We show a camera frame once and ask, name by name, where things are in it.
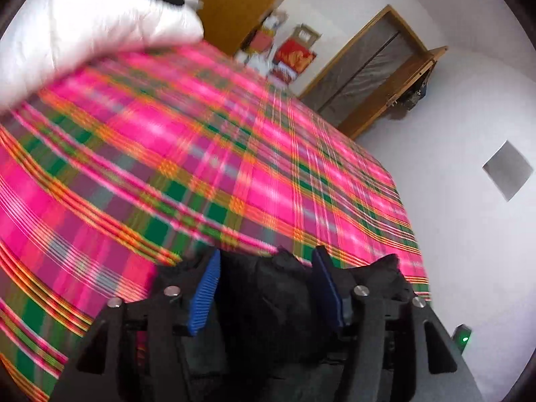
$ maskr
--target white wall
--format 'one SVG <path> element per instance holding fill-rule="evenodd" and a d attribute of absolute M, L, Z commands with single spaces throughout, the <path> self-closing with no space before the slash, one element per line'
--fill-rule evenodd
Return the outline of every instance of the white wall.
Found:
<path fill-rule="evenodd" d="M 474 329 L 465 356 L 490 401 L 536 347 L 536 176 L 506 202 L 482 166 L 506 140 L 536 166 L 535 134 L 536 83 L 452 48 L 404 119 L 382 117 L 357 140 L 393 175 L 436 313 L 449 332 Z"/>
<path fill-rule="evenodd" d="M 307 24 L 322 37 L 312 50 L 317 58 L 290 85 L 301 93 L 339 50 L 387 4 L 408 22 L 428 48 L 441 47 L 447 41 L 437 24 L 417 0 L 285 0 L 280 8 L 289 19 L 275 37 L 275 47 L 283 43 L 298 24 Z"/>
<path fill-rule="evenodd" d="M 419 0 L 450 45 L 502 60 L 536 81 L 536 50 L 504 0 Z"/>

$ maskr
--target bed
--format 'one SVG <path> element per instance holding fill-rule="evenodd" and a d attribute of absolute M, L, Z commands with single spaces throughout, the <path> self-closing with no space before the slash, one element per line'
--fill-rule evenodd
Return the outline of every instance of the bed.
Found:
<path fill-rule="evenodd" d="M 91 61 L 0 117 L 0 358 L 45 401 L 106 301 L 206 245 L 428 281 L 365 150 L 204 41 Z"/>

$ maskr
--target black device with green light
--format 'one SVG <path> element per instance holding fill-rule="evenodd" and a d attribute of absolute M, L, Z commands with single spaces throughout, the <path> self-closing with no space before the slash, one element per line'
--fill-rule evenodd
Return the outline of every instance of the black device with green light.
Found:
<path fill-rule="evenodd" d="M 463 353 L 465 346 L 467 346 L 467 343 L 469 342 L 471 333 L 471 328 L 469 328 L 465 324 L 461 324 L 454 330 L 454 334 L 452 334 L 452 340 L 454 341 L 460 352 Z"/>

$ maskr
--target metal bolt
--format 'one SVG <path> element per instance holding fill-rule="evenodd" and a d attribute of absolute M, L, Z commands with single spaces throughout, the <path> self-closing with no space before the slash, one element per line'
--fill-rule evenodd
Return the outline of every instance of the metal bolt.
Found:
<path fill-rule="evenodd" d="M 426 301 L 425 301 L 423 298 L 419 297 L 419 296 L 414 297 L 414 298 L 411 300 L 411 302 L 412 302 L 412 304 L 413 304 L 414 306 L 416 306 L 417 308 L 424 308 L 424 307 L 426 307 Z"/>
<path fill-rule="evenodd" d="M 166 296 L 178 296 L 181 294 L 181 288 L 178 286 L 168 286 L 164 289 Z"/>
<path fill-rule="evenodd" d="M 354 293 L 358 296 L 368 296 L 371 294 L 371 291 L 367 286 L 355 286 Z"/>
<path fill-rule="evenodd" d="M 108 300 L 108 306 L 110 308 L 118 308 L 121 306 L 121 304 L 123 303 L 123 300 L 119 297 L 111 297 L 109 300 Z"/>

